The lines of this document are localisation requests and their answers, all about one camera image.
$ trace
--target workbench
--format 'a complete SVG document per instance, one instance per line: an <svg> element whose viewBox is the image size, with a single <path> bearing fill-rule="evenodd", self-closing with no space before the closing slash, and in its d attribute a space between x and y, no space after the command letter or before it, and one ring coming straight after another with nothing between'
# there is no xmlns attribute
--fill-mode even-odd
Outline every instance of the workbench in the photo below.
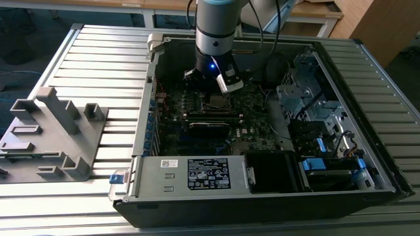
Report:
<svg viewBox="0 0 420 236"><path fill-rule="evenodd" d="M152 29L156 27L154 15L184 16L186 3L188 0L1 0L0 6L142 14L145 28ZM196 6L193 4L190 6L190 16L194 15L194 9ZM337 20L342 17L344 14L341 12L330 11L324 3L302 2L294 6L286 21L288 23L321 25L320 28L314 29L314 36L328 37ZM301 29L296 25L290 25L290 28Z"/></svg>
<svg viewBox="0 0 420 236"><path fill-rule="evenodd" d="M141 92L146 77L146 40L153 32L189 35L188 30L73 25L29 94L54 87L61 100L109 108L100 148L86 182L0 185L0 235L217 235L353 236L417 234L420 194L389 206L370 207L341 219L278 224L136 229L108 199L109 175L129 167ZM244 34L257 38L257 34ZM420 185L420 114L362 44L349 39L282 36L318 41L344 77L409 183ZM116 193L122 194L118 185Z"/></svg>

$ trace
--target metal slotted surface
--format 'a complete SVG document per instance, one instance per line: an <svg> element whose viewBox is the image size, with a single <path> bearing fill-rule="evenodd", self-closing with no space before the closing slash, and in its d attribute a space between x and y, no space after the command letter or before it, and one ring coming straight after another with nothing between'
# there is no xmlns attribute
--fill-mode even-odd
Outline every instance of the metal slotted surface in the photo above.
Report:
<svg viewBox="0 0 420 236"><path fill-rule="evenodd" d="M168 29L84 26L73 29L37 83L57 89L76 106L109 107L90 179L86 182L0 185L0 235L157 235L220 234L336 228L324 235L352 235L356 227L376 233L386 226L414 230L420 194L390 206L376 206L334 220L246 224L204 228L134 229L112 208L108 178L129 166L145 83L146 37L152 32L190 34ZM376 131L414 187L420 186L420 126L416 111L400 96L362 46L350 40L286 36L322 43ZM118 185L116 193L122 194Z"/></svg>

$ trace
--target motherboard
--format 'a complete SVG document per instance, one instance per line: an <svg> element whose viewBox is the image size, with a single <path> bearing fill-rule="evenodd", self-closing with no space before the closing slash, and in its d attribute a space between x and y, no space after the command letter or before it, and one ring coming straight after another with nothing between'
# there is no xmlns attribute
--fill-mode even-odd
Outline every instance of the motherboard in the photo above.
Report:
<svg viewBox="0 0 420 236"><path fill-rule="evenodd" d="M182 80L161 80L157 88L160 155L240 155L250 149L278 149L258 85L245 84L230 94L196 91Z"/></svg>

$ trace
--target floor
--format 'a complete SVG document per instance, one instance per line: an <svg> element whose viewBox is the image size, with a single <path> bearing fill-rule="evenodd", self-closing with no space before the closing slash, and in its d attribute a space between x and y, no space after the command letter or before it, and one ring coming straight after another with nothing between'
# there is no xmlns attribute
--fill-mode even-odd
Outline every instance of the floor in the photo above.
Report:
<svg viewBox="0 0 420 236"><path fill-rule="evenodd" d="M26 36L26 41L34 51L34 59L16 66L5 64L0 59L0 82L5 84L4 91L0 91L0 136L13 119L8 112L13 102L2 99L16 100L17 98L26 98L38 79L38 75L32 73L16 73L4 76L1 74L16 70L42 72L73 23L126 27L144 26L142 17L129 14L58 11L57 16L58 18L53 19L52 14L46 10L33 10L30 15L36 31ZM180 16L158 16L157 27L169 29L188 28L185 18ZM244 31L257 32L253 28L245 28ZM417 89L420 85L418 65L420 56L414 56L410 59L397 56L386 68L386 72L417 109L420 109L420 93Z"/></svg>

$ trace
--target barcode sticker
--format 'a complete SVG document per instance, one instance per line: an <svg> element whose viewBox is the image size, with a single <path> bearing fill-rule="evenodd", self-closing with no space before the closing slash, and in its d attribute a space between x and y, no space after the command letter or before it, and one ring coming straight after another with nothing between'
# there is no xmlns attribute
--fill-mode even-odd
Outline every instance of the barcode sticker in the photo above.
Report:
<svg viewBox="0 0 420 236"><path fill-rule="evenodd" d="M129 6L129 7L140 7L140 4L126 4L126 3L122 3L121 5L122 5L122 6Z"/></svg>
<svg viewBox="0 0 420 236"><path fill-rule="evenodd" d="M161 168L177 167L177 160L161 160L160 167Z"/></svg>

